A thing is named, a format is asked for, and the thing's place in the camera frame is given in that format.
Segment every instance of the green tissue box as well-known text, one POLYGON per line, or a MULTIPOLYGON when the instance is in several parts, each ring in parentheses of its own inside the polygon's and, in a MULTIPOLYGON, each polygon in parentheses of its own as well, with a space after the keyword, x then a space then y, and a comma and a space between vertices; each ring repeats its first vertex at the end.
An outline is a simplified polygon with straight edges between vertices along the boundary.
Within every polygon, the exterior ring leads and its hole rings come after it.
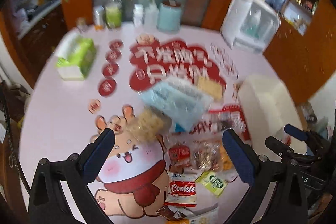
POLYGON ((78 34, 64 37, 56 56, 56 68, 63 80, 84 80, 96 57, 93 40, 78 34))

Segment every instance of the cabinet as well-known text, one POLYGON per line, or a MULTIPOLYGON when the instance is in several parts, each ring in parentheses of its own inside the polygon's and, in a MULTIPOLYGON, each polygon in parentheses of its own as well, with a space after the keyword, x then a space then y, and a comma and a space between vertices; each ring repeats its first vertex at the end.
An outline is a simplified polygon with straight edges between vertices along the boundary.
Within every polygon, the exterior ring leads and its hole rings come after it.
POLYGON ((19 41, 27 59, 38 74, 66 32, 62 7, 58 6, 19 41))
MULTIPOLYGON (((14 152, 16 153, 16 157, 18 157, 20 130, 17 128, 15 122, 11 123, 11 128, 14 152)), ((20 178, 11 155, 8 136, 5 137, 3 144, 0 143, 0 184, 4 188, 7 204, 16 218, 20 223, 28 224, 28 213, 22 197, 20 178)))
POLYGON ((296 105, 306 102, 336 70, 336 9, 320 0, 302 36, 286 20, 264 52, 296 105))

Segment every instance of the white plastic box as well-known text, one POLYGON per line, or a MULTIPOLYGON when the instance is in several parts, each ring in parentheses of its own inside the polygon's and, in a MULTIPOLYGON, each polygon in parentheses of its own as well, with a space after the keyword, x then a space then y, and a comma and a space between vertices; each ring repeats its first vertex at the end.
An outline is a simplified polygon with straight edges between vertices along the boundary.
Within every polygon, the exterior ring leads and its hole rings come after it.
POLYGON ((220 32, 230 48, 264 52, 280 26, 278 14, 260 0, 232 0, 220 32))
MULTIPOLYGON (((281 130, 287 124, 302 130, 300 117, 285 84, 279 79, 249 76, 238 91, 238 100, 250 132, 253 150, 257 155, 263 154, 270 160, 280 162, 281 158, 266 147, 266 138, 273 136, 281 140, 281 130)), ((290 139, 290 147, 295 153, 306 153, 304 142, 293 137, 290 139)))

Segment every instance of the green liquid bottle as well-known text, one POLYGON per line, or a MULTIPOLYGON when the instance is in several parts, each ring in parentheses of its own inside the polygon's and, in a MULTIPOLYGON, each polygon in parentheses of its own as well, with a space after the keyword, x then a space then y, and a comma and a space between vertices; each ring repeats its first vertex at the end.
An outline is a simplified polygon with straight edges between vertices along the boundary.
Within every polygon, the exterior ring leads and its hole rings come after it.
POLYGON ((121 27, 122 2, 121 0, 109 0, 105 5, 106 26, 109 29, 121 27))

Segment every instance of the cable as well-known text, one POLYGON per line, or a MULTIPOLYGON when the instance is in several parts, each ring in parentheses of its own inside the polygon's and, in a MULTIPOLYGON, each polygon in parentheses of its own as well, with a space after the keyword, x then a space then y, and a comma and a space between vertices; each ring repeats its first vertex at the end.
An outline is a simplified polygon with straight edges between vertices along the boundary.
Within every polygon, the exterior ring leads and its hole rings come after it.
POLYGON ((16 166, 17 172, 19 173, 19 176, 21 178, 21 181, 22 181, 24 187, 26 188, 28 194, 30 194, 29 184, 28 184, 27 179, 26 179, 26 177, 25 177, 25 175, 22 171, 21 164, 20 164, 19 160, 16 158, 16 155, 14 153, 11 120, 9 118, 9 111, 8 111, 7 101, 6 101, 5 93, 3 91, 3 84, 2 83, 0 83, 0 102, 3 106, 3 113, 5 115, 6 130, 7 130, 7 133, 8 133, 9 146, 10 146, 10 150, 12 152, 14 164, 16 166))

